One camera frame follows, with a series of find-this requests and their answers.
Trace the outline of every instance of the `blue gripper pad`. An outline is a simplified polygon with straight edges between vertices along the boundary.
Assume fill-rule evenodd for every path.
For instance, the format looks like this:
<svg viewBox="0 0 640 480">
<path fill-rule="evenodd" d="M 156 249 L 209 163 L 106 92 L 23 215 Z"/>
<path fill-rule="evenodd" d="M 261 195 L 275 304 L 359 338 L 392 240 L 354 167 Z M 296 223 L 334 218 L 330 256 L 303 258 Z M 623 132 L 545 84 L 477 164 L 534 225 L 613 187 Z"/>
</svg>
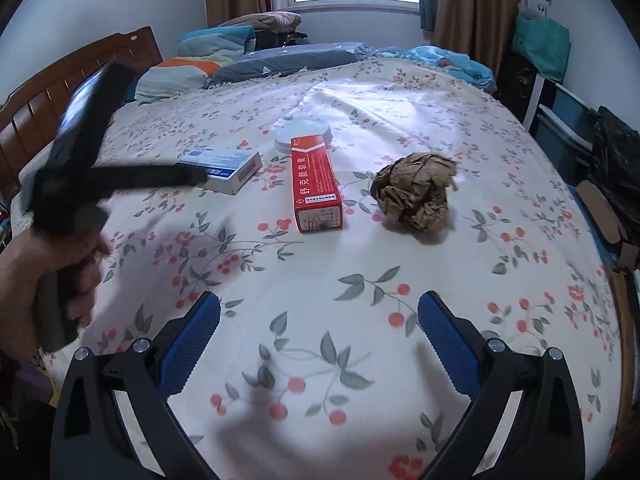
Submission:
<svg viewBox="0 0 640 480">
<path fill-rule="evenodd" d="M 209 294 L 164 352 L 156 387 L 164 398 L 179 394 L 220 323 L 220 300 Z"/>
<path fill-rule="evenodd" d="M 422 331 L 429 338 L 456 391 L 473 401 L 482 388 L 480 364 L 451 318 L 452 314 L 443 312 L 431 294 L 426 292 L 420 297 L 418 323 Z"/>
</svg>

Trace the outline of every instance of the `barcode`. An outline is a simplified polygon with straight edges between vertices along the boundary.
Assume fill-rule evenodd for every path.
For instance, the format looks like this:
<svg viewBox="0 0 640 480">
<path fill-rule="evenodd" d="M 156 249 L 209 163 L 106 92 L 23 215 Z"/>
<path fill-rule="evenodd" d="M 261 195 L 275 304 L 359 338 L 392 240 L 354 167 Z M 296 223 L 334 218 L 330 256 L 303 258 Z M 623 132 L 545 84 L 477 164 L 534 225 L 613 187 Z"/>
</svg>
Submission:
<svg viewBox="0 0 640 480">
<path fill-rule="evenodd" d="M 254 170 L 255 170 L 255 160 L 251 164 L 249 164 L 246 168 L 244 168 L 242 173 L 238 175 L 238 180 L 242 182 L 244 179 L 248 178 L 254 172 Z"/>
<path fill-rule="evenodd" d="M 317 202 L 327 202 L 328 200 L 335 200 L 335 193 L 329 193 L 326 195 L 313 195 L 305 196 L 305 204 L 315 204 Z"/>
</svg>

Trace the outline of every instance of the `floral bedspread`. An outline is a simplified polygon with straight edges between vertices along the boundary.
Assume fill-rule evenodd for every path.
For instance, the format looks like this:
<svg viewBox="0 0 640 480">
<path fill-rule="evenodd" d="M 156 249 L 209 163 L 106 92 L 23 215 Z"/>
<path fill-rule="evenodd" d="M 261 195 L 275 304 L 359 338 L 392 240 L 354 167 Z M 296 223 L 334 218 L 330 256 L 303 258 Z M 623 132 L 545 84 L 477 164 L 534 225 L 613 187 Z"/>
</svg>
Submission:
<svg viewBox="0 0 640 480">
<path fill-rule="evenodd" d="M 302 235 L 290 157 L 271 134 L 308 114 L 332 128 L 345 225 Z M 420 64 L 360 62 L 127 105 L 100 161 L 172 161 L 199 145 L 257 150 L 263 167 L 237 196 L 153 189 L 109 200 L 114 254 L 102 261 L 94 322 L 48 356 L 60 383 L 79 344 L 121 351 L 212 290 L 220 326 L 170 405 L 220 478 L 415 479 L 468 405 L 416 325 L 418 298 L 433 289 L 516 351 L 564 351 L 588 478 L 597 471 L 620 395 L 610 290 L 565 184 L 499 103 Z M 398 232 L 371 179 L 428 151 L 459 163 L 450 225 Z M 495 461 L 517 400 L 481 468 Z M 132 434 L 152 463 L 140 429 Z"/>
</svg>

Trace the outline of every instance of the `screw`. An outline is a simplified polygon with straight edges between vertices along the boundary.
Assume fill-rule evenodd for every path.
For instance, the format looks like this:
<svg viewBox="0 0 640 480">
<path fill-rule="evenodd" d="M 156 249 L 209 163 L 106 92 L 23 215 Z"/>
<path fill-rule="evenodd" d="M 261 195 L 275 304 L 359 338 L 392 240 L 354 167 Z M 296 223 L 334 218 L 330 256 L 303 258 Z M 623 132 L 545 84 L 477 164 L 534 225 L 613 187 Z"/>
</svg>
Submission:
<svg viewBox="0 0 640 480">
<path fill-rule="evenodd" d="M 559 348 L 556 348 L 555 346 L 552 346 L 549 349 L 549 355 L 554 361 L 559 361 L 564 357 L 564 355 L 562 355 L 562 350 Z"/>
<path fill-rule="evenodd" d="M 502 339 L 489 339 L 488 345 L 493 352 L 498 354 L 504 352 L 507 348 Z"/>
<path fill-rule="evenodd" d="M 135 343 L 133 343 L 133 350 L 134 352 L 137 352 L 139 354 L 142 354 L 142 352 L 146 352 L 147 350 L 149 350 L 151 348 L 151 341 L 149 341 L 149 339 L 137 339 Z"/>
<path fill-rule="evenodd" d="M 74 357 L 78 359 L 78 361 L 84 361 L 89 357 L 89 349 L 86 346 L 79 348 L 78 350 L 76 350 Z"/>
</svg>

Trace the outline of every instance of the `orange pillow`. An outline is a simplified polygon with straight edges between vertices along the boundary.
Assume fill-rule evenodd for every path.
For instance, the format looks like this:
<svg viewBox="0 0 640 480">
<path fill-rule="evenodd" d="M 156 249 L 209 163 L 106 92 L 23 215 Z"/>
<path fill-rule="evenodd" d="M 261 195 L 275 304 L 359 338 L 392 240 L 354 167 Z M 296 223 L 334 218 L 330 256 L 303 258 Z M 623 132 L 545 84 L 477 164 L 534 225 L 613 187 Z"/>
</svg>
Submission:
<svg viewBox="0 0 640 480">
<path fill-rule="evenodd" d="M 191 65 L 196 66 L 200 70 L 202 70 L 208 77 L 211 77 L 217 69 L 220 68 L 220 65 L 213 61 L 199 61 L 195 59 L 185 59 L 183 57 L 172 57 L 159 63 L 157 66 L 185 66 Z"/>
</svg>

